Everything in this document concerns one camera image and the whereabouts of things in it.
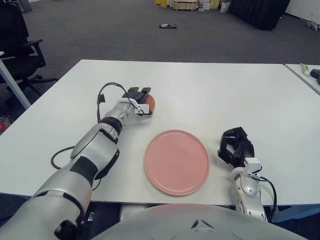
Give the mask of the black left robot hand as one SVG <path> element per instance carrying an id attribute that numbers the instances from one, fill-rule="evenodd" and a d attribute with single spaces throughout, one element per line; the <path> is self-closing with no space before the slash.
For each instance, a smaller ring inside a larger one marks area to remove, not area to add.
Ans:
<path id="1" fill-rule="evenodd" d="M 131 87 L 122 96 L 133 105 L 134 113 L 142 115 L 152 115 L 155 108 L 155 100 L 150 95 L 151 88 L 144 87 L 139 90 L 139 87 Z"/>

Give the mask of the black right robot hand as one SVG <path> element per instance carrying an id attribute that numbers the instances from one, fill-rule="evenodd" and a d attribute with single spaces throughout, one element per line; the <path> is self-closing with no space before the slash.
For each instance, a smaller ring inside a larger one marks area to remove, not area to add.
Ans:
<path id="1" fill-rule="evenodd" d="M 225 131 L 220 139 L 218 157 L 234 168 L 245 167 L 245 158 L 254 158 L 254 146 L 242 127 Z"/>

